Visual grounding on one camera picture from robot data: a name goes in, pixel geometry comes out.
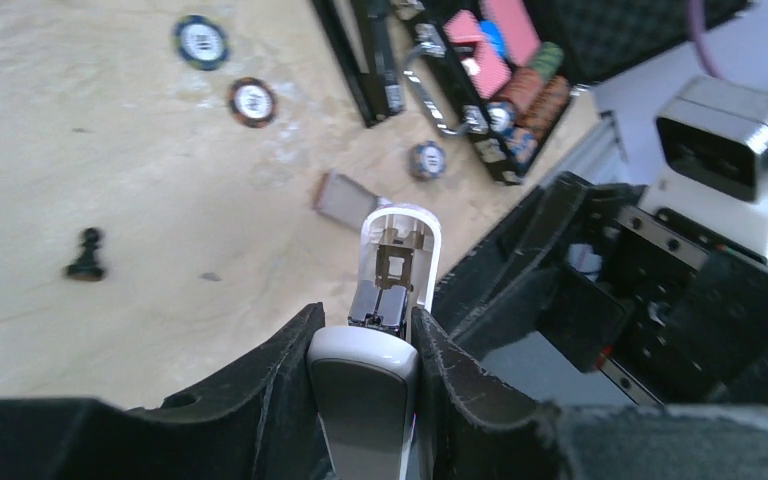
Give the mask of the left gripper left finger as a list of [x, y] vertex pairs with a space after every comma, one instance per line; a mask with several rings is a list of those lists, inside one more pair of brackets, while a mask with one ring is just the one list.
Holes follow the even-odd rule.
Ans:
[[324, 309], [155, 409], [94, 398], [0, 399], [0, 479], [321, 479], [306, 352]]

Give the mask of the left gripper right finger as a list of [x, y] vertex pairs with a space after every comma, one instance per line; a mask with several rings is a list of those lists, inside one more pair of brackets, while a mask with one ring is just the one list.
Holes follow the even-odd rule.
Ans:
[[768, 479], [766, 407], [540, 402], [411, 316], [424, 479]]

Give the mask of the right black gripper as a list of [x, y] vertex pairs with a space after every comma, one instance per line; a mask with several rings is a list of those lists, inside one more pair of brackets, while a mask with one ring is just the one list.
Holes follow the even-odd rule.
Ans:
[[575, 240], [594, 276], [562, 268], [550, 342], [639, 403], [768, 405], [768, 263], [672, 212], [634, 206], [639, 189], [565, 172], [536, 187], [437, 285], [432, 315], [481, 360], [535, 329]]

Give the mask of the white stapler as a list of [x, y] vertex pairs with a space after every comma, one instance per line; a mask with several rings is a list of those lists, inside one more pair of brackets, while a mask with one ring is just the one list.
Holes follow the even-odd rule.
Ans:
[[441, 225], [430, 211], [404, 203], [373, 210], [360, 228], [347, 323], [312, 337], [308, 373], [340, 479], [407, 475], [420, 376], [410, 314], [432, 309], [441, 248]]

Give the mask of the black stapler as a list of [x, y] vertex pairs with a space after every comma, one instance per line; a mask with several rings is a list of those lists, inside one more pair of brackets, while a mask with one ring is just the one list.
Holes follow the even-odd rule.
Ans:
[[366, 127], [404, 110], [388, 30], [390, 3], [313, 0], [312, 5]]

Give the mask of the red white staple box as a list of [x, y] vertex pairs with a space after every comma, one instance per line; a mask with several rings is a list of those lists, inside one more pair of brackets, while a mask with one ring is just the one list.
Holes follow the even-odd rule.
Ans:
[[391, 201], [386, 197], [332, 169], [321, 177], [312, 208], [340, 225], [359, 231], [372, 212], [389, 204]]

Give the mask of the black chess pawn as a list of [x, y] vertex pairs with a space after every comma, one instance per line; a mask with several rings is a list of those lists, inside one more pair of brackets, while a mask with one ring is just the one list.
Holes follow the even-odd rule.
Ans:
[[98, 282], [104, 279], [106, 270], [100, 264], [96, 254], [102, 238], [103, 232], [98, 228], [90, 227], [82, 231], [81, 252], [65, 268], [64, 275], [66, 278], [86, 282]]

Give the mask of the pink playing card deck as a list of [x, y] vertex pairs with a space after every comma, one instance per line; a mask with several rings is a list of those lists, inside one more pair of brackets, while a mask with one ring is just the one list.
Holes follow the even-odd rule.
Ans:
[[479, 96], [491, 99], [511, 79], [511, 70], [473, 12], [459, 10], [445, 23], [444, 32]]

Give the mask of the black poker chip case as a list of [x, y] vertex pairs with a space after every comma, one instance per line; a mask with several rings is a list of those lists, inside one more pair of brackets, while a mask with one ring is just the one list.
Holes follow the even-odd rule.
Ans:
[[411, 60], [428, 62], [461, 122], [449, 127], [432, 98], [426, 105], [444, 134], [472, 144], [490, 177], [521, 183], [576, 86], [591, 86], [685, 42], [691, 24], [719, 26], [748, 9], [745, 1], [706, 1], [691, 17], [684, 1], [522, 1], [541, 40], [525, 66], [503, 58], [511, 79], [482, 99], [444, 32], [459, 10], [486, 20], [481, 1], [395, 1], [413, 34]]

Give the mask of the blue dealer button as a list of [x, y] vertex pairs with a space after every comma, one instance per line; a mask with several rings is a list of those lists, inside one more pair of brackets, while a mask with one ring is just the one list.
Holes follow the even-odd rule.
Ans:
[[479, 27], [485, 34], [487, 41], [492, 45], [494, 51], [501, 58], [505, 58], [507, 54], [507, 46], [498, 26], [493, 21], [481, 20], [479, 22]]

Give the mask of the orange 100 poker chip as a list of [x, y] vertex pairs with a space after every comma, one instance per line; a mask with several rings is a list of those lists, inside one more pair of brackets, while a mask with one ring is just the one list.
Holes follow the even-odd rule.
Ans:
[[228, 88], [226, 104], [240, 124], [249, 128], [269, 125], [277, 113], [277, 98], [272, 89], [255, 77], [234, 80]]

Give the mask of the blue 50 poker chip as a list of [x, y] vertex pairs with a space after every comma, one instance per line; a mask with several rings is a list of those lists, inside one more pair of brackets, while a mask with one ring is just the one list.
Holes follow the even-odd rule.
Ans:
[[225, 31], [203, 15], [189, 14], [178, 19], [172, 30], [174, 49], [190, 67], [215, 71], [229, 59]]

